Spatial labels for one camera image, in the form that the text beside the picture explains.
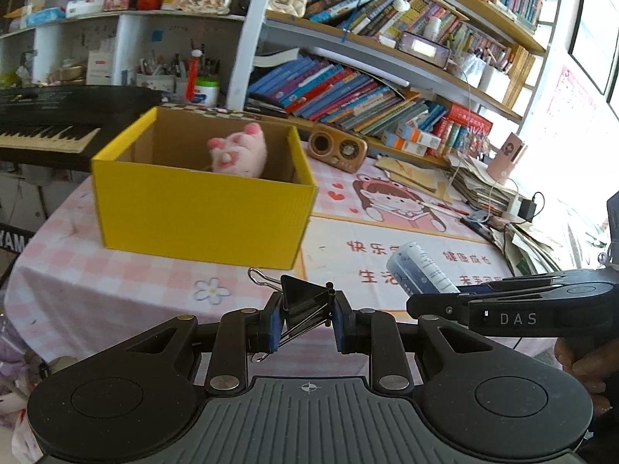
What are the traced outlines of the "person's right hand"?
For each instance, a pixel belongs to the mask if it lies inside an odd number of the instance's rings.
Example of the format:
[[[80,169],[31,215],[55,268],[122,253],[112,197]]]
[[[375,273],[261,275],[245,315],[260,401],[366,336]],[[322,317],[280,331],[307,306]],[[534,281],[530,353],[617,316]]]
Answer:
[[[609,341],[592,350],[580,359],[563,338],[555,341],[554,354],[564,372],[577,378],[590,393],[596,417],[613,408],[612,402],[604,395],[606,378],[618,372],[618,340]]]

